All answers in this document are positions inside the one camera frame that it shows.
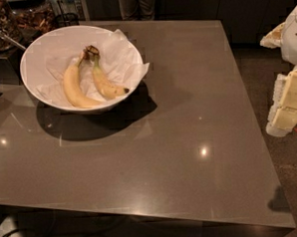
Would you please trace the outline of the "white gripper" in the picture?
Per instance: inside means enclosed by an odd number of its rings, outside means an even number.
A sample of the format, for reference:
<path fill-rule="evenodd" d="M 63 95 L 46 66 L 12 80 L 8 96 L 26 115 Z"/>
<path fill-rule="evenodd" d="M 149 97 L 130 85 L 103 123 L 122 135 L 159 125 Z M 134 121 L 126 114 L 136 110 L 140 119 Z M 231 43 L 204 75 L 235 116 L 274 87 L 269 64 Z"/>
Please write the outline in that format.
<path fill-rule="evenodd" d="M 297 65 L 297 5 L 285 23 L 277 25 L 259 44 L 268 49 L 281 46 L 283 60 Z M 297 66 L 287 76 L 279 74 L 274 87 L 266 132 L 283 137 L 297 125 Z"/>

